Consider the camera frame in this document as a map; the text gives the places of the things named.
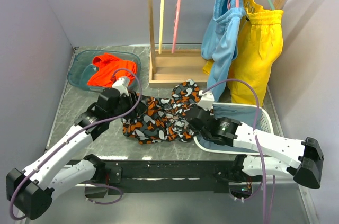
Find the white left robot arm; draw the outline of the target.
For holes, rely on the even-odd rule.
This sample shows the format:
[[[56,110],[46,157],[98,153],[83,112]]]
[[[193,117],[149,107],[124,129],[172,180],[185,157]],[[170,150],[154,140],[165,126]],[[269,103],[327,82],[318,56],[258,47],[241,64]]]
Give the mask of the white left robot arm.
[[[53,147],[23,170],[12,169],[6,176],[10,217],[15,221],[37,219],[53,200],[75,185],[82,182],[100,185],[107,171],[106,163],[97,156],[89,154],[68,169],[64,166],[107,131],[112,121],[136,114],[141,97],[141,93],[124,86],[104,89]]]

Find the camouflage patterned shorts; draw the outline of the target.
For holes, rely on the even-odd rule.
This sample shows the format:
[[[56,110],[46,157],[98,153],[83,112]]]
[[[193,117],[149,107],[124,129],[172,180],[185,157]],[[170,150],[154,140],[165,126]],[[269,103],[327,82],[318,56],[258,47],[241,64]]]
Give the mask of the camouflage patterned shorts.
[[[124,136],[137,139],[139,144],[163,141],[190,142],[197,132],[189,127],[185,116],[197,106],[202,92],[195,81],[188,79],[172,90],[171,98],[142,96],[146,110],[136,118],[123,118]]]

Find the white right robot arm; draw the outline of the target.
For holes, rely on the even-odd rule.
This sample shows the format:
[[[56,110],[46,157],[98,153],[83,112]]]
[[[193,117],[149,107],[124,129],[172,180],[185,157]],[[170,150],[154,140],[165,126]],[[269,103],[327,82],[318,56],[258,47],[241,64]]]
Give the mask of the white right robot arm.
[[[185,118],[198,134],[194,141],[200,149],[218,154],[240,149],[238,164],[231,169],[236,180],[258,175],[285,176],[304,187],[320,188],[324,154],[316,139],[276,136],[235,119],[216,119],[198,106],[187,111]]]

